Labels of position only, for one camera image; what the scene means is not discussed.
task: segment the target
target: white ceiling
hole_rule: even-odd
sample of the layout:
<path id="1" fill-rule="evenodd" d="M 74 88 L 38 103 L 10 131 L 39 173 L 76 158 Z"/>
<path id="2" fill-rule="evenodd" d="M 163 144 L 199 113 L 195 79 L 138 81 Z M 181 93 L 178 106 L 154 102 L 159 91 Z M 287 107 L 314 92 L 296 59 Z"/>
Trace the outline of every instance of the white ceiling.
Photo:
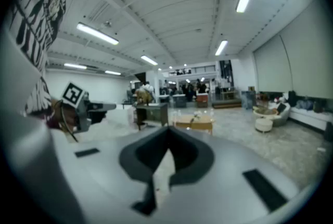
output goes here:
<path id="1" fill-rule="evenodd" d="M 250 0 L 239 14 L 238 0 L 67 0 L 67 13 L 49 51 L 50 67 L 61 69 L 70 61 L 129 75 L 151 68 L 142 55 L 162 69 L 230 59 L 273 26 L 288 1 Z M 77 30 L 78 22 L 117 38 L 119 44 Z M 229 43 L 216 57 L 223 39 Z"/>

